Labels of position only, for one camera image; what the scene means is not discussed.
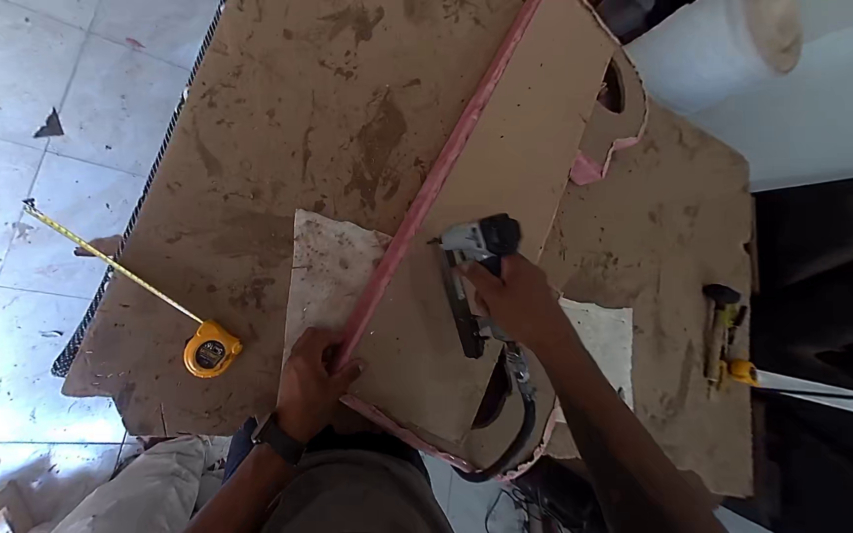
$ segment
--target hammer head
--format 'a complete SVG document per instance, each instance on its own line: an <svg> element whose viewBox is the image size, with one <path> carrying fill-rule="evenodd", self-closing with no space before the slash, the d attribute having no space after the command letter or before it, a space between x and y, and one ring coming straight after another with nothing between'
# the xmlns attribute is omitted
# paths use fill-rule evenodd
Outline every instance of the hammer head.
<svg viewBox="0 0 853 533"><path fill-rule="evenodd" d="M716 303L717 307L726 307L730 304L738 304L742 295L738 291L726 285L711 284L703 288L703 294Z"/></svg>

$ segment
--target gray shirt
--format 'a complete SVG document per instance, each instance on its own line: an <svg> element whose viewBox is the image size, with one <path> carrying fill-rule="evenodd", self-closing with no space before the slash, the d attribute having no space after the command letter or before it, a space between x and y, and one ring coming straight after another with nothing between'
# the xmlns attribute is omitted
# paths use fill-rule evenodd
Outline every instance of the gray shirt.
<svg viewBox="0 0 853 533"><path fill-rule="evenodd" d="M305 455L263 532L336 531L453 533L427 480L409 463L361 450Z"/></svg>

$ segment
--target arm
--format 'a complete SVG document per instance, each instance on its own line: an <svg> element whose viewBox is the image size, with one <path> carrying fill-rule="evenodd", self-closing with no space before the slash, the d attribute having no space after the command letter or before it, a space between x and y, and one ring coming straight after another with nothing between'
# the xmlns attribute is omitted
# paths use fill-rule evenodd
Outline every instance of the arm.
<svg viewBox="0 0 853 533"><path fill-rule="evenodd" d="M545 367L612 531L724 531L708 503L618 398L541 269L513 255L504 258L501 279L475 263L462 273L496 324Z"/></svg>
<svg viewBox="0 0 853 533"><path fill-rule="evenodd" d="M337 341L334 333L309 327L292 347L281 371L278 427L302 443L328 424L338 398L360 376L359 359L329 376L323 354ZM196 513L186 532L258 531L266 521L269 504L292 480L294 471L270 446L256 445L230 480Z"/></svg>

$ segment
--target tiled floor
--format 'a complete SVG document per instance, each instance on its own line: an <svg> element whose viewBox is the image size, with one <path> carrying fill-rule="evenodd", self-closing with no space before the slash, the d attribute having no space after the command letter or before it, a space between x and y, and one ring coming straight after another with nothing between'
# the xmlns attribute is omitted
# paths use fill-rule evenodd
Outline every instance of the tiled floor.
<svg viewBox="0 0 853 533"><path fill-rule="evenodd" d="M218 0L0 0L0 483L34 518L61 518L136 444L108 398L69 398L49 374L104 266L22 213L85 239L120 233ZM34 139L52 107L65 135ZM481 531L500 487L430 463L458 531ZM491 530L517 531L501 498Z"/></svg>

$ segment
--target workbench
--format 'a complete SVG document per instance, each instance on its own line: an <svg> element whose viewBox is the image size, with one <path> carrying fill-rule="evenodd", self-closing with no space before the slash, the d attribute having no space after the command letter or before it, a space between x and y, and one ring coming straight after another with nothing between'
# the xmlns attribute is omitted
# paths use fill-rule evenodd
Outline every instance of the workbench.
<svg viewBox="0 0 853 533"><path fill-rule="evenodd" d="M230 434L274 404L296 209L393 234L520 0L231 0L120 260L244 337L223 376L196 324L114 278L65 380L133 434ZM752 486L749 391L708 397L700 288L748 294L748 167L651 104L609 175L569 184L539 264L567 298L634 308L635 411L712 491Z"/></svg>

